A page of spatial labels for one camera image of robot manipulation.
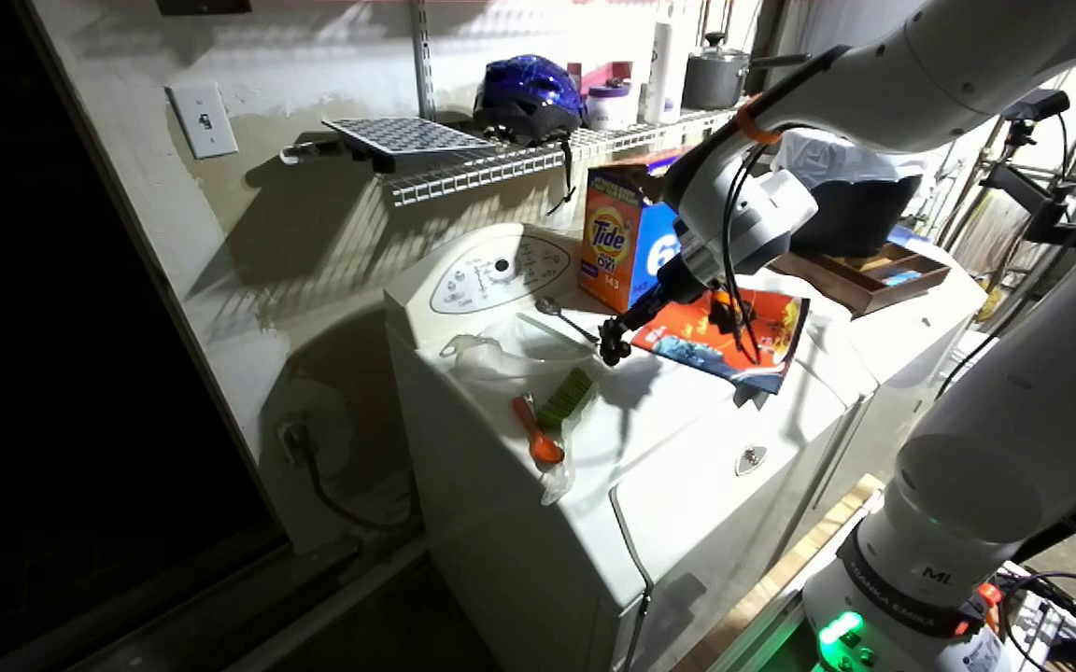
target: detergent box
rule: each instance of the detergent box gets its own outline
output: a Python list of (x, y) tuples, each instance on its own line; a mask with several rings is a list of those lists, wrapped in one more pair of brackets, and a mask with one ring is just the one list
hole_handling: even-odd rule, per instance
[(680, 253), (675, 209), (659, 200), (670, 162), (633, 162), (588, 173), (580, 286), (623, 312)]

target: white washing machine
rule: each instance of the white washing machine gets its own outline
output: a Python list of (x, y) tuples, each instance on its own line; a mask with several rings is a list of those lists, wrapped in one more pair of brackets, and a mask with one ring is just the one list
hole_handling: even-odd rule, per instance
[[(478, 228), (387, 286), (387, 337), (435, 559), (508, 672), (671, 667), (771, 563), (848, 403), (791, 367), (762, 408), (722, 377), (635, 350), (600, 367), (608, 312), (574, 293), (574, 241)], [(542, 473), (516, 396), (580, 367), (593, 396)]]

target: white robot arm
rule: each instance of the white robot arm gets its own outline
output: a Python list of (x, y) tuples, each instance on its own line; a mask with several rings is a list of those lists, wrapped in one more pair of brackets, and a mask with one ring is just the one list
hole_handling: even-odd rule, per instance
[[(832, 49), (743, 105), (664, 189), (686, 235), (719, 238), (743, 158), (791, 125), (935, 149), (1072, 62), (1076, 0), (935, 0), (889, 41)], [(1076, 270), (919, 423), (841, 563), (895, 625), (940, 640), (975, 585), (1072, 507)]]

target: washing machine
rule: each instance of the washing machine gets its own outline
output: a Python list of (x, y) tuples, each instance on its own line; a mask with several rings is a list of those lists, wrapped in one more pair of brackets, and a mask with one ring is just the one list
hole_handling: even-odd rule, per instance
[[(600, 367), (583, 332), (605, 316), (574, 286), (574, 238), (528, 225), (441, 241), (387, 286), (428, 551), (508, 672), (671, 667), (762, 580), (809, 478), (801, 456), (852, 412), (804, 367), (762, 403), (638, 346)], [(511, 403), (573, 370), (593, 386), (542, 469)]]

